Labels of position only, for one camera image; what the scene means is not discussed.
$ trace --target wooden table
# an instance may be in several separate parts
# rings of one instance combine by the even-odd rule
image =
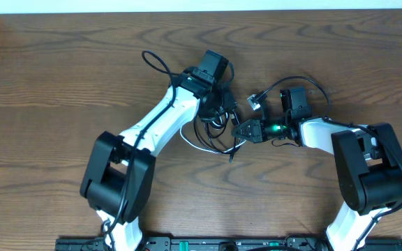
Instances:
[[[132,126],[167,89],[140,52],[180,71],[206,49],[234,63],[243,119],[255,115],[252,93],[305,75],[330,95],[332,118],[389,122],[402,145],[402,10],[0,15],[0,250],[96,235],[100,219],[78,193],[94,140]],[[296,85],[325,110],[314,86],[284,87]],[[269,101],[280,115],[277,92]],[[329,154],[245,144],[229,164],[176,135],[140,222],[175,236],[318,234],[342,202]],[[402,210],[373,235],[402,237]]]

